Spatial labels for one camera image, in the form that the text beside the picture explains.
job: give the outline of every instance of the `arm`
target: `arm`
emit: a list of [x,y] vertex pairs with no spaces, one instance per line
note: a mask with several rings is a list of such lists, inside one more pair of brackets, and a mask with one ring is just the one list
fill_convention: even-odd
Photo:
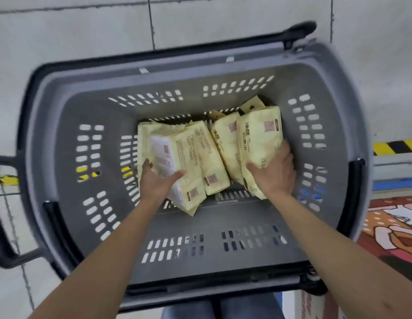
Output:
[[265,169],[246,165],[280,211],[348,318],[412,318],[412,282],[343,236],[291,196],[295,171],[288,143]]
[[114,319],[125,293],[146,226],[172,184],[177,171],[159,178],[148,159],[143,165],[138,206],[33,312],[29,319]]

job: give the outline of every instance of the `shopping basket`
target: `shopping basket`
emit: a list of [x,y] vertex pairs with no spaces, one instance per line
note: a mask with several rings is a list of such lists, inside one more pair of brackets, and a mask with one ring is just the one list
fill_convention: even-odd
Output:
[[[255,95],[281,109],[297,169],[294,196],[356,239],[371,191],[371,142],[334,51],[305,38],[315,27],[304,22],[272,35],[36,70],[17,154],[0,156],[0,165],[17,169],[39,248],[16,255],[0,225],[0,266],[45,257],[65,278],[139,203],[140,121],[210,123],[211,110],[234,112]],[[194,217],[162,204],[120,310],[292,289],[326,291],[279,212],[233,184]]]

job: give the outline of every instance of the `person's right hand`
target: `person's right hand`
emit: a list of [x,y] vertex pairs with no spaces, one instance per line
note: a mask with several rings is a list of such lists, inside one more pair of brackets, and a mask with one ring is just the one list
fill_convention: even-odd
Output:
[[286,140],[283,141],[278,155],[271,159],[266,168],[260,169],[252,162],[246,163],[246,168],[267,198],[276,193],[292,194],[296,171],[293,169],[293,154],[290,153]]

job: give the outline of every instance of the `tiled floor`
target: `tiled floor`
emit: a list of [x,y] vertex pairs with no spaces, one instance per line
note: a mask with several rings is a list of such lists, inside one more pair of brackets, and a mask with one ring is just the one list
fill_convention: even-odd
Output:
[[[40,64],[270,33],[303,20],[316,20],[314,36],[339,51],[374,140],[412,139],[412,0],[0,0],[0,154],[15,153],[21,99]],[[18,195],[0,197],[0,216],[16,248],[36,247]],[[27,317],[58,283],[42,259],[0,269],[0,317]]]

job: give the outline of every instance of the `yellow and black hazard stripe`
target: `yellow and black hazard stripe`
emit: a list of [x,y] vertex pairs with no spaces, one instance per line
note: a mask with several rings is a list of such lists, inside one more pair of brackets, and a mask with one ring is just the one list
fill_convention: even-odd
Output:
[[375,156],[412,153],[412,140],[373,143]]
[[18,186],[18,178],[16,176],[0,176],[0,184]]

